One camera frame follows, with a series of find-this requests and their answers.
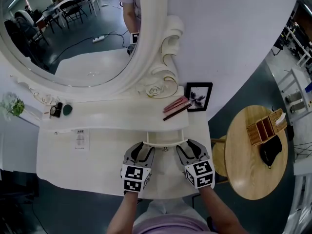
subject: power strip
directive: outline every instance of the power strip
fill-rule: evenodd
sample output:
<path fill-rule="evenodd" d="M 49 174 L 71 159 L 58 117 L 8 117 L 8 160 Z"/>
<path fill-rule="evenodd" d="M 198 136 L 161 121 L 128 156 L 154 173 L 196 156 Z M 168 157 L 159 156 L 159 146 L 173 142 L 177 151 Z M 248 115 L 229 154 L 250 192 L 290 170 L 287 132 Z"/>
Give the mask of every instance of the power strip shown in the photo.
<path fill-rule="evenodd" d="M 93 42 L 93 43 L 96 43 L 96 42 L 102 41 L 102 40 L 104 40 L 104 39 L 105 39 L 105 36 L 96 37 L 96 38 L 93 38 L 92 42 Z"/>

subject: wooden box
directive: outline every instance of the wooden box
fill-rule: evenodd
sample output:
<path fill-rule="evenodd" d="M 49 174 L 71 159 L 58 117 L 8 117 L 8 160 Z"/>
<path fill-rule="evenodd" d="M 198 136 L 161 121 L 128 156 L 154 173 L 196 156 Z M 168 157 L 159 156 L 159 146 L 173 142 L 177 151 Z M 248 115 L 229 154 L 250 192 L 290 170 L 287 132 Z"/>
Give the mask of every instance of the wooden box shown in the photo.
<path fill-rule="evenodd" d="M 267 142 L 287 127 L 286 119 L 278 126 L 275 123 L 281 117 L 282 113 L 283 110 L 278 109 L 247 127 L 247 133 L 253 146 Z"/>

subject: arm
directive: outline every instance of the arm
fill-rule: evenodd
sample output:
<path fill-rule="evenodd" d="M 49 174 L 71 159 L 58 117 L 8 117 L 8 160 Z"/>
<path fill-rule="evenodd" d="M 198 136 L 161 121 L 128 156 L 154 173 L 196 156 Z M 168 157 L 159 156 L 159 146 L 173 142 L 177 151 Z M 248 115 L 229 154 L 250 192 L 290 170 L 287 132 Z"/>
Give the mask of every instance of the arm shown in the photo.
<path fill-rule="evenodd" d="M 210 186 L 200 188 L 199 192 L 220 234 L 247 234 L 235 214 Z"/>
<path fill-rule="evenodd" d="M 130 33 L 138 32 L 136 13 L 133 3 L 122 3 L 123 6 L 123 20 Z"/>
<path fill-rule="evenodd" d="M 107 234 L 131 234 L 137 210 L 137 193 L 127 192 L 108 226 Z"/>

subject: wooden stool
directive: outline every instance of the wooden stool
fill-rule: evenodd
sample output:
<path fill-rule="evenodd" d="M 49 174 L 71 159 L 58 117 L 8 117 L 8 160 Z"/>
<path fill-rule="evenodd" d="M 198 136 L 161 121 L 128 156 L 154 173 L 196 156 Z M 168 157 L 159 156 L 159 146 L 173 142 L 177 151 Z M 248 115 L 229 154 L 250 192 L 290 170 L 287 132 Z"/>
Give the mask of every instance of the wooden stool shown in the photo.
<path fill-rule="evenodd" d="M 222 136 L 220 139 L 212 138 L 211 142 L 215 143 L 213 147 L 213 163 L 215 171 L 221 176 L 227 177 L 228 174 L 225 168 L 225 140 L 226 135 Z M 228 180 L 218 182 L 217 184 L 222 184 L 229 182 Z"/>

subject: round wooden table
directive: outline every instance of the round wooden table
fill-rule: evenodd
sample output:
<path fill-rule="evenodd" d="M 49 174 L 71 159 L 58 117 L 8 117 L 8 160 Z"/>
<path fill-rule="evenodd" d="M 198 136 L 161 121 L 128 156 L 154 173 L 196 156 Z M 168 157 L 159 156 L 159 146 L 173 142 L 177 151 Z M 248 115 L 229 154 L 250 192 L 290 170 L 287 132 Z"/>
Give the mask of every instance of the round wooden table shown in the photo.
<path fill-rule="evenodd" d="M 231 122 L 226 136 L 224 156 L 228 180 L 237 194 L 250 200 L 270 194 L 279 184 L 287 164 L 288 143 L 284 130 L 278 133 L 282 152 L 276 156 L 271 169 L 260 157 L 260 145 L 251 145 L 247 127 L 269 113 L 263 106 L 244 108 Z"/>

